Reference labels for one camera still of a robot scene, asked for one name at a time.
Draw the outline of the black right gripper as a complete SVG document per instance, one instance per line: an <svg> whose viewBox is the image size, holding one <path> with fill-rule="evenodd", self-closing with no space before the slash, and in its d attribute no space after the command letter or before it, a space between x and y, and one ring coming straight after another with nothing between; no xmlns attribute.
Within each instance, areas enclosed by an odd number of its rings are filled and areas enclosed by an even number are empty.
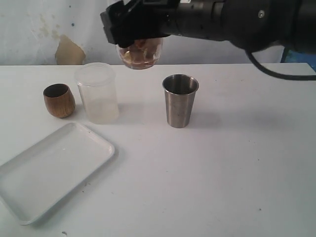
<svg viewBox="0 0 316 237"><path fill-rule="evenodd" d="M226 41L229 0L119 0L100 14L108 43L126 48L136 40L180 36Z"/></svg>

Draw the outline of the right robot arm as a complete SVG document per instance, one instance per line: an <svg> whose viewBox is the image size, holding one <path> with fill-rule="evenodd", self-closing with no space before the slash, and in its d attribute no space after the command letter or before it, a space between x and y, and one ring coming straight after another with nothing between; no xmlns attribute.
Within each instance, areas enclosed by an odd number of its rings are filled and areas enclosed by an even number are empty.
<svg viewBox="0 0 316 237"><path fill-rule="evenodd" d="M107 40L128 47L135 40L170 35L229 41L257 52L273 45L314 54L313 0L131 0L100 15Z"/></svg>

